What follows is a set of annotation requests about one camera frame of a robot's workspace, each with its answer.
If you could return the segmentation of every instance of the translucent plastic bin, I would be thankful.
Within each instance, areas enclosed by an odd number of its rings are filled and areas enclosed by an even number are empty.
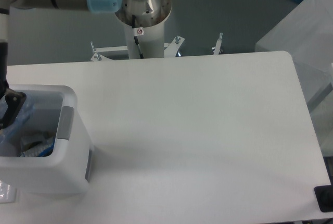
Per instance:
[[[93,145],[77,111],[74,91],[66,86],[15,85],[31,95],[34,114],[9,140],[17,156],[2,152],[0,180],[34,193],[82,193],[88,189]],[[20,138],[36,132],[55,136],[53,152],[46,157],[18,157]]]

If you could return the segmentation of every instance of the metal bracket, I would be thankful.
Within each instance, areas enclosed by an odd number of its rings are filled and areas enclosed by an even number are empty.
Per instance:
[[[0,130],[7,128],[15,121],[26,99],[26,94],[6,89],[5,100],[8,108],[4,116],[0,118]]]
[[[179,48],[184,43],[185,39],[176,36],[171,43],[164,44],[164,57],[180,57]],[[112,61],[112,59],[103,56],[101,53],[105,53],[106,56],[119,56],[128,54],[127,46],[121,47],[109,47],[109,48],[94,48],[94,44],[91,42],[93,50],[93,57],[91,61]]]

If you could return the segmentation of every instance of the white table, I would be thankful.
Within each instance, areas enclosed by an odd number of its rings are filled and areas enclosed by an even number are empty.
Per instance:
[[[8,67],[10,83],[78,96],[96,146],[85,195],[20,192],[1,223],[268,223],[333,217],[285,52]]]

